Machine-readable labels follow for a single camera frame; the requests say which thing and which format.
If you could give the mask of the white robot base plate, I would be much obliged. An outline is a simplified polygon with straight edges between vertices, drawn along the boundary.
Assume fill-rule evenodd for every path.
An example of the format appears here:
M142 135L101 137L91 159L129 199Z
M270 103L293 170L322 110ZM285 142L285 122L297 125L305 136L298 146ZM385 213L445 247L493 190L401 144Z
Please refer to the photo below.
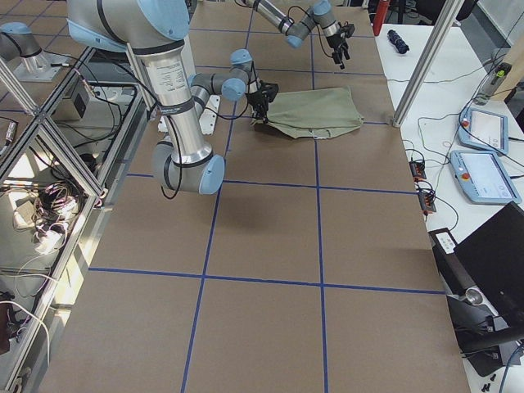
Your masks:
M219 95L205 95L204 97L193 96L191 100L187 100L182 104L160 106L160 122L158 124L158 131L167 133L168 115L177 115L182 110L187 109L189 104L193 103L196 108L196 113L199 116L201 133L203 135L211 135L215 130L215 123L218 118L218 110L220 104Z

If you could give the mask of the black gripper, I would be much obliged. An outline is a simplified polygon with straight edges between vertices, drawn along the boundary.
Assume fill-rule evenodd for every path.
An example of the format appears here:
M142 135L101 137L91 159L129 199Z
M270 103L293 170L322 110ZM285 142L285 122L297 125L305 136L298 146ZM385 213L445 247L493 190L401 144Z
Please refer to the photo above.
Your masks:
M329 47L332 49L332 59L341 69L345 69L345 61L350 59L349 51L346 49L346 37L344 34L334 34L326 37Z
M253 120L268 123L269 97L264 92L254 92L247 95L248 104L253 110Z

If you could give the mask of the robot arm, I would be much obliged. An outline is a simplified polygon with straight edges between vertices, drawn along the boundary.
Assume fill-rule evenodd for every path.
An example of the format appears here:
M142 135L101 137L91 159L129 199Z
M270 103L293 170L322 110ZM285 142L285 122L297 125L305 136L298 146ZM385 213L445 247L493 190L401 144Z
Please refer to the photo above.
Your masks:
M333 62L345 69L344 60L350 59L347 39L355 32L353 24L342 24L334 16L329 1L317 1L307 9L300 6L290 6L284 13L270 1L240 1L243 7L253 9L263 16L271 25L286 36L286 41L293 48L299 48L305 39L316 29L318 35L323 35L331 53L324 54Z
M230 101L245 97L254 116L263 120L278 86L257 78L245 49L231 55L227 73L188 77L182 50L190 18L184 1L69 1L67 11L75 41L110 52L131 51L143 63L169 131L154 150L155 178L176 192L216 193L225 163L201 131L208 99L213 94Z

